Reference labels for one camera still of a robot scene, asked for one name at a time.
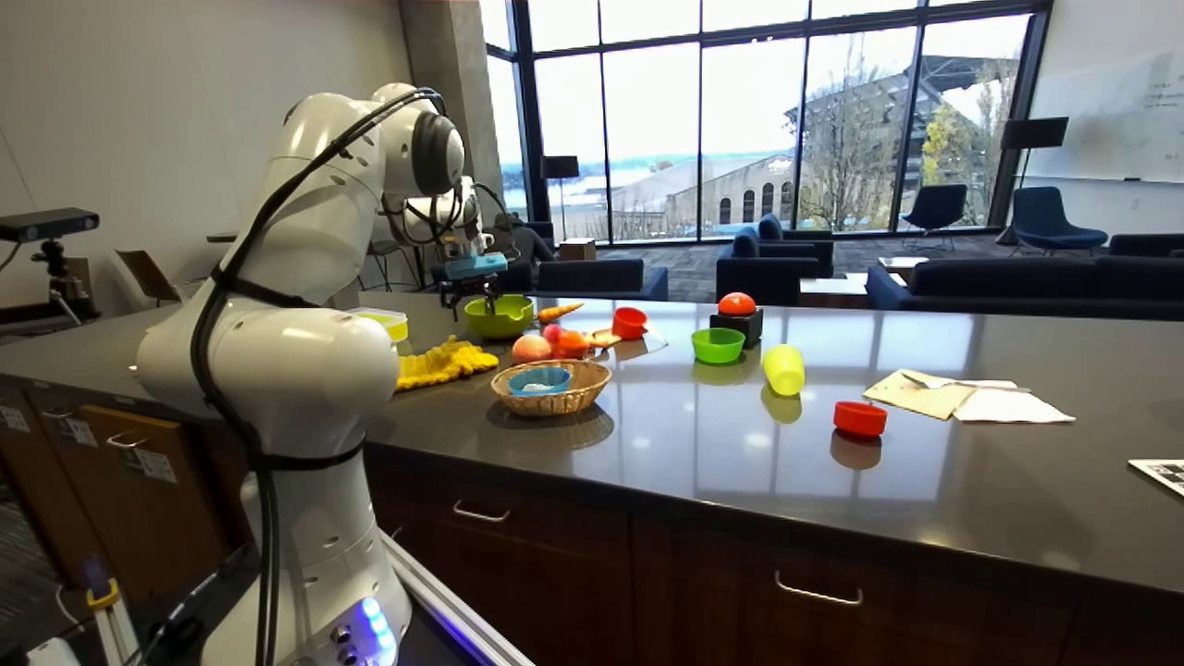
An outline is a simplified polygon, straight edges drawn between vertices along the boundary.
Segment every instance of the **kitchen counter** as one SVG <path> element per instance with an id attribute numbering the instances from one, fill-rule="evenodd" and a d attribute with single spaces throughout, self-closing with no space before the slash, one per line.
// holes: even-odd
<path id="1" fill-rule="evenodd" d="M 564 327 L 601 328 L 611 308 L 588 301 Z M 756 354 L 691 362 L 686 334 L 710 303 L 641 308 L 646 339 L 606 358 L 615 380 L 582 417 L 510 417 L 483 372 L 398 393 L 371 440 L 1184 597 L 1184 504 L 1127 471 L 1132 455 L 1184 455 L 1175 323 L 768 308 L 760 343 L 795 343 L 810 367 L 804 399 L 776 399 Z M 431 297 L 405 309 L 409 348 L 447 338 L 452 313 Z M 146 399 L 124 367 L 161 313 L 0 343 L 0 372 Z M 833 402 L 895 367 L 1008 376 L 1077 423 L 887 412 L 880 448 L 833 435 Z"/>

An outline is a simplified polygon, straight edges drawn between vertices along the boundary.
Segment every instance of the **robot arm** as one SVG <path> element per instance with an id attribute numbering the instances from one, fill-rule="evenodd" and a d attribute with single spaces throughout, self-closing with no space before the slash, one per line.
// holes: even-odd
<path id="1" fill-rule="evenodd" d="M 262 552 L 257 597 L 223 623 L 205 661 L 251 661 L 251 647 L 254 661 L 304 656 L 360 605 L 365 625 L 405 629 L 409 603 L 377 547 L 356 455 L 365 415 L 395 393 L 395 348 L 377 323 L 319 303 L 361 274 L 377 210 L 413 197 L 461 207 L 461 161 L 453 124 L 413 84 L 300 101 L 251 230 L 144 334 L 138 380 L 182 412 L 213 408 L 251 461 L 244 512 Z"/>

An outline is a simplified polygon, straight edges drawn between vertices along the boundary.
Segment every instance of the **drawer handle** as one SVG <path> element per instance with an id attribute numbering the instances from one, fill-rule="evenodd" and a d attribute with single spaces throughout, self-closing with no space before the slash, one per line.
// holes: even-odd
<path id="1" fill-rule="evenodd" d="M 855 587 L 855 597 L 826 597 L 826 593 L 815 593 L 815 587 L 795 587 L 795 586 L 783 586 L 779 580 L 779 570 L 774 570 L 774 586 L 783 593 L 783 597 L 804 597 L 804 599 L 817 599 L 817 603 L 833 603 L 833 605 L 863 605 L 863 587 Z"/>
<path id="2" fill-rule="evenodd" d="M 115 435 L 108 435 L 108 448 L 120 448 L 120 452 L 138 452 L 144 445 L 144 435 L 130 435 L 130 433 L 115 433 Z"/>
<path id="3" fill-rule="evenodd" d="M 453 504 L 452 504 L 452 513 L 453 513 L 453 518 L 466 518 L 466 522 L 503 524 L 503 522 L 510 522 L 513 512 L 479 513 L 479 512 L 471 512 L 466 501 L 453 501 Z"/>

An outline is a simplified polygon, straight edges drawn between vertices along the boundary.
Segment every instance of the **whiteboard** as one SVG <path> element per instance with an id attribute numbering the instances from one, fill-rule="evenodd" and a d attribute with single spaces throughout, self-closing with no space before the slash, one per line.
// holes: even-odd
<path id="1" fill-rule="evenodd" d="M 1063 149 L 1027 154 L 1027 177 L 1184 182 L 1184 54 L 1063 69 L 1039 101 L 1068 128 Z"/>

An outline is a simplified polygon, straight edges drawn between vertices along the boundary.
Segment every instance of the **woven basket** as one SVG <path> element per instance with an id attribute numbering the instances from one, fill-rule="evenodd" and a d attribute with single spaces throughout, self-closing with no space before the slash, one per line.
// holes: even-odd
<path id="1" fill-rule="evenodd" d="M 564 369 L 571 390 L 557 395 L 513 395 L 510 380 L 530 369 Z M 575 358 L 543 358 L 543 362 L 508 367 L 508 369 L 492 372 L 488 383 L 492 383 L 497 399 L 522 417 L 562 417 L 562 415 L 588 412 L 606 380 L 611 380 L 606 367 L 575 362 Z"/>

